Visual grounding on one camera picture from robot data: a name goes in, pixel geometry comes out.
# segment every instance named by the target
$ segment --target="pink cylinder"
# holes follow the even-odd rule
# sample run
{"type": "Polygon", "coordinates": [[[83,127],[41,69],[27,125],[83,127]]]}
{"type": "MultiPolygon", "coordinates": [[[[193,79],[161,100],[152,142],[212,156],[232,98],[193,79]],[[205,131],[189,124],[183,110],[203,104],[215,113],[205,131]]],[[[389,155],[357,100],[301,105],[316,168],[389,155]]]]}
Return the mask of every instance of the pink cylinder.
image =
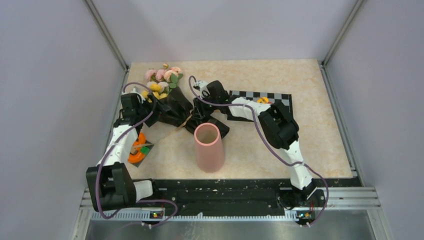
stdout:
{"type": "Polygon", "coordinates": [[[198,167],[207,173],[222,168],[225,161],[220,130],[212,123],[202,123],[194,131],[194,151],[198,167]]]}

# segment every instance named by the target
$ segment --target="white wall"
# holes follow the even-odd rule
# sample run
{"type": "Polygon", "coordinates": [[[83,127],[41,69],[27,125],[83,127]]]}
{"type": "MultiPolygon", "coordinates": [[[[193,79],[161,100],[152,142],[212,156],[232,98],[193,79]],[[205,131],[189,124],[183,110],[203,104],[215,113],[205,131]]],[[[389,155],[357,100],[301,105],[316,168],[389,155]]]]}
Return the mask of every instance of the white wall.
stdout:
{"type": "Polygon", "coordinates": [[[123,70],[82,0],[0,2],[0,239],[68,239],[123,70]]]}
{"type": "Polygon", "coordinates": [[[395,239],[422,239],[424,1],[367,1],[329,66],[395,239]]]}
{"type": "Polygon", "coordinates": [[[131,62],[323,59],[356,0],[94,0],[131,62]]]}

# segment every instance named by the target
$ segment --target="beige tabletop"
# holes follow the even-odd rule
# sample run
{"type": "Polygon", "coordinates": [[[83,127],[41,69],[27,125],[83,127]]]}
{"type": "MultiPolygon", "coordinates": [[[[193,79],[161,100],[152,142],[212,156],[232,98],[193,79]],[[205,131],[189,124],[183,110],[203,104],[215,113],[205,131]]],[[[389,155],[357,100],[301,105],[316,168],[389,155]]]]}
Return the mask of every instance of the beige tabletop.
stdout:
{"type": "MultiPolygon", "coordinates": [[[[351,178],[352,172],[337,127],[323,77],[316,59],[231,60],[167,62],[180,67],[184,77],[179,86],[192,101],[188,78],[219,80],[226,90],[291,94],[294,119],[299,125],[299,143],[305,161],[325,178],[351,178]]],[[[137,62],[130,68],[128,82],[143,82],[145,72],[160,69],[162,62],[137,62]]],[[[142,131],[158,144],[136,167],[127,163],[133,179],[279,179],[289,178],[288,167],[276,159],[261,142],[252,122],[227,121],[222,140],[225,164],[214,173],[201,171],[195,162],[194,137],[185,128],[167,136],[176,127],[157,122],[142,131]]]]}

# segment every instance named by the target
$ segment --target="checkerboard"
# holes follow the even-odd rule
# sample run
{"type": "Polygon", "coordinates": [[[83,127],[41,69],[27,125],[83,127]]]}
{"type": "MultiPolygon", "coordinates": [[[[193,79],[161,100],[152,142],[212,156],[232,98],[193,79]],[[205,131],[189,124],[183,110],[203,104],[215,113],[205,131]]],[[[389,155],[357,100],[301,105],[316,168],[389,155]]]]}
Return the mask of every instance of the checkerboard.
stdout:
{"type": "MultiPolygon", "coordinates": [[[[238,90],[230,90],[230,95],[237,95],[247,100],[252,100],[257,102],[260,98],[266,97],[271,103],[282,102],[286,107],[288,107],[288,111],[293,117],[293,102],[291,94],[283,94],[283,93],[270,93],[270,92],[259,92],[259,91],[238,91],[238,90]]],[[[236,118],[228,118],[228,120],[232,121],[240,121],[240,119],[236,118]]]]}

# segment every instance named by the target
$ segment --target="orange toy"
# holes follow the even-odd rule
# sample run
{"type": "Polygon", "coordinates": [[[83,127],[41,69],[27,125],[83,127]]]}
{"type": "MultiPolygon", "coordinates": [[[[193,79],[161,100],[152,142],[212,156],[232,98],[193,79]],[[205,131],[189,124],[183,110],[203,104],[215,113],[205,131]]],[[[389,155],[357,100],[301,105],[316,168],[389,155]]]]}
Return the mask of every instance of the orange toy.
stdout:
{"type": "Polygon", "coordinates": [[[260,104],[273,104],[272,102],[270,102],[268,100],[268,98],[266,96],[263,96],[263,97],[259,98],[257,100],[257,102],[260,103],[260,104]]]}
{"type": "MultiPolygon", "coordinates": [[[[137,146],[137,145],[142,145],[146,143],[146,136],[140,132],[140,134],[138,135],[137,140],[134,142],[133,146],[137,146]]],[[[138,162],[141,162],[144,158],[145,158],[145,154],[142,153],[142,147],[137,147],[136,148],[137,153],[136,154],[129,154],[129,158],[128,158],[128,162],[131,164],[136,164],[138,162]]]]}

